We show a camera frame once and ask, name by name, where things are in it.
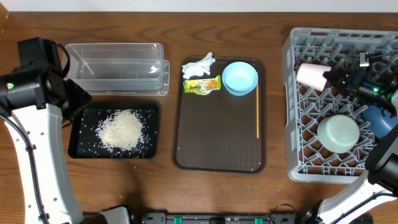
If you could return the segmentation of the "pink cup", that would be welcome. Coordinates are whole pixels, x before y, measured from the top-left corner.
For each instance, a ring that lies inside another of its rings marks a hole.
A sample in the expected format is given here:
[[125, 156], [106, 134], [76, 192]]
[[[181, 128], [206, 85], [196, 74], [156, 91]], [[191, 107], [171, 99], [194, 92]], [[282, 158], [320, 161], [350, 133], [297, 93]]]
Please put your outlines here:
[[330, 71], [331, 67], [328, 66], [303, 63], [298, 68], [296, 80], [310, 88], [323, 91], [326, 85], [326, 78], [323, 77], [323, 74]]

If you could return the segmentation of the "dark blue plate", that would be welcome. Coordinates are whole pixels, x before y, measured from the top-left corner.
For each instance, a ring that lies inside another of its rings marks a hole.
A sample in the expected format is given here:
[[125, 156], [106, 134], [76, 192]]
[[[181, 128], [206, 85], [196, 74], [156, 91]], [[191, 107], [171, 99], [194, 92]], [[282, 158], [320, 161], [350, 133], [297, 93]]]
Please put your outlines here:
[[368, 105], [363, 112], [364, 120], [370, 122], [369, 129], [378, 138], [382, 139], [397, 124], [397, 116], [391, 116], [390, 112], [382, 111], [374, 105]]

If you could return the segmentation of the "mint green bowl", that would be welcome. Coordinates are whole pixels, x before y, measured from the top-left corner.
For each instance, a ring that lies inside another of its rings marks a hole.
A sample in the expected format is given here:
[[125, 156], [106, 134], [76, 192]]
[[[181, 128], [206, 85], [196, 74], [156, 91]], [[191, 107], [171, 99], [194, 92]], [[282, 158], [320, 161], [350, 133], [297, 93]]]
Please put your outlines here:
[[337, 114], [321, 120], [317, 128], [319, 142], [334, 153], [346, 153], [359, 139], [359, 126], [349, 116]]

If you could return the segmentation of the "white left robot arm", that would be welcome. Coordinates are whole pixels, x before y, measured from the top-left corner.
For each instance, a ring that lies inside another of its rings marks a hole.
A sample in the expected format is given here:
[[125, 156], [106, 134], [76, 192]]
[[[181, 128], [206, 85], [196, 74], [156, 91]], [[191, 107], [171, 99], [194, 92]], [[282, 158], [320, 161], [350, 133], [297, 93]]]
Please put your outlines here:
[[1, 118], [16, 149], [25, 201], [26, 223], [81, 223], [67, 170], [62, 124], [92, 97], [66, 68], [43, 63], [1, 77]]

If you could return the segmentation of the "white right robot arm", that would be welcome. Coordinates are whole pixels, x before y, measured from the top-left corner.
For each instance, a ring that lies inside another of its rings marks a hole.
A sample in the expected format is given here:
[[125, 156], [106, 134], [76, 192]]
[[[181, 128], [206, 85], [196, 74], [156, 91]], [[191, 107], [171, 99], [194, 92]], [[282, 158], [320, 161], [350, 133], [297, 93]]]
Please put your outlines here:
[[[358, 98], [391, 115], [397, 114], [397, 78], [383, 85], [371, 83], [370, 68], [360, 66], [351, 73], [334, 72], [323, 65], [302, 64], [296, 80], [318, 91], [331, 83], [351, 100]], [[346, 115], [321, 120], [317, 128], [320, 144], [331, 152], [348, 152], [359, 139], [359, 126]], [[393, 127], [368, 155], [364, 172], [343, 191], [324, 199], [307, 212], [302, 223], [350, 223], [368, 210], [397, 198], [397, 128]]]

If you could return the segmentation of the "grey dishwasher rack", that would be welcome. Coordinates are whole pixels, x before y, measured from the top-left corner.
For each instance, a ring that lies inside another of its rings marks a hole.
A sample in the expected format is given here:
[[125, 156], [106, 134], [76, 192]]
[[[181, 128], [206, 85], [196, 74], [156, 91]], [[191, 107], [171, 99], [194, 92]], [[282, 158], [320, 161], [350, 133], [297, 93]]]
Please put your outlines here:
[[[367, 106], [350, 101], [330, 84], [318, 91], [296, 80], [301, 64], [353, 72], [361, 53], [382, 54], [369, 77], [382, 82], [397, 71], [397, 32], [296, 27], [282, 47], [282, 79], [286, 94], [285, 148], [287, 174], [296, 182], [350, 184], [364, 171], [364, 163], [377, 139], [365, 121]], [[328, 151], [318, 140], [322, 119], [336, 114], [352, 118], [359, 126], [359, 140], [350, 151]]]

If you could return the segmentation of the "clear plastic bin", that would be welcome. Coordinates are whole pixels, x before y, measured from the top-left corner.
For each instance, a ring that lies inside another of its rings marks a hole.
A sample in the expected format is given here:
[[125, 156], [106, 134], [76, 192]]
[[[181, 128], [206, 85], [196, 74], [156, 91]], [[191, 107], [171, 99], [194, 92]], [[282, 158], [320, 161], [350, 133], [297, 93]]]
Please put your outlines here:
[[159, 43], [68, 44], [66, 76], [91, 95], [164, 94], [168, 62]]

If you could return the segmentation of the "wooden chopstick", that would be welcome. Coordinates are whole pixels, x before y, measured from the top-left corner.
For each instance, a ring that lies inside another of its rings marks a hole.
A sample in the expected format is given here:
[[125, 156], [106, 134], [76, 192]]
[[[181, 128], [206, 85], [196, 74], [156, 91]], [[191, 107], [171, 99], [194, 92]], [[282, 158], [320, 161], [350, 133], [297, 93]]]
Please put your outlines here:
[[259, 123], [260, 123], [260, 119], [259, 119], [259, 87], [258, 84], [256, 85], [256, 138], [259, 139]]

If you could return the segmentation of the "light blue bowl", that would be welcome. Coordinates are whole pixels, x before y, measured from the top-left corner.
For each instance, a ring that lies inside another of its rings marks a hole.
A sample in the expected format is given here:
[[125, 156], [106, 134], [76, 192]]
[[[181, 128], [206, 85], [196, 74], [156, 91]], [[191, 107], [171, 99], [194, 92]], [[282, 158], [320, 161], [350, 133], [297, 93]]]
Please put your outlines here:
[[234, 96], [247, 95], [258, 84], [258, 72], [247, 62], [229, 64], [221, 75], [221, 81], [226, 90]]

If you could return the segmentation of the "yellow snack wrapper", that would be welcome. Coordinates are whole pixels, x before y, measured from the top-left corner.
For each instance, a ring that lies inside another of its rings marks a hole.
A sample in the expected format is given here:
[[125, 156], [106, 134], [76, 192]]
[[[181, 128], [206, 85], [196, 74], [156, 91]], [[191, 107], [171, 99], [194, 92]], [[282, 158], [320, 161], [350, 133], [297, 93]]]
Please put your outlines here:
[[185, 80], [183, 82], [184, 93], [194, 93], [197, 95], [208, 95], [213, 90], [221, 88], [221, 76], [215, 78]]

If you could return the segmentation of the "crumpled white tissue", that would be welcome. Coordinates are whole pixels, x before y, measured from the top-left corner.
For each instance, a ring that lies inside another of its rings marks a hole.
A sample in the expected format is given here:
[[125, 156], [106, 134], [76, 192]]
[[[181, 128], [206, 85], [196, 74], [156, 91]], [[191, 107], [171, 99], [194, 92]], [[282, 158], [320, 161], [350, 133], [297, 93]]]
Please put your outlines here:
[[191, 77], [210, 75], [210, 67], [214, 62], [215, 59], [213, 58], [213, 52], [209, 52], [198, 62], [189, 62], [182, 65], [183, 78], [189, 80]]

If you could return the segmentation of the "brown serving tray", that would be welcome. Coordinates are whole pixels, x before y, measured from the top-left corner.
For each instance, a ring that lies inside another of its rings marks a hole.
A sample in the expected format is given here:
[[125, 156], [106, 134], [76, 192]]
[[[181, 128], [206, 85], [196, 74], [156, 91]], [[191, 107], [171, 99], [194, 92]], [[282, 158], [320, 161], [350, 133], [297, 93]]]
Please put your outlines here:
[[225, 87], [208, 95], [184, 93], [179, 84], [174, 164], [185, 170], [256, 174], [266, 166], [266, 72], [246, 58], [259, 75], [259, 139], [256, 89], [234, 96]]

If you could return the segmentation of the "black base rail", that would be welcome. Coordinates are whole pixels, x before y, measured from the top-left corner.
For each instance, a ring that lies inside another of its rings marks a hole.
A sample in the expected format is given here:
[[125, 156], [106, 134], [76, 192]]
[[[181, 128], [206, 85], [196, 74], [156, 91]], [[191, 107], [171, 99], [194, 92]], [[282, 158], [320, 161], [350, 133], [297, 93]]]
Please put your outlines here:
[[165, 214], [145, 213], [141, 224], [294, 224], [294, 213], [270, 215], [220, 215], [220, 214]]

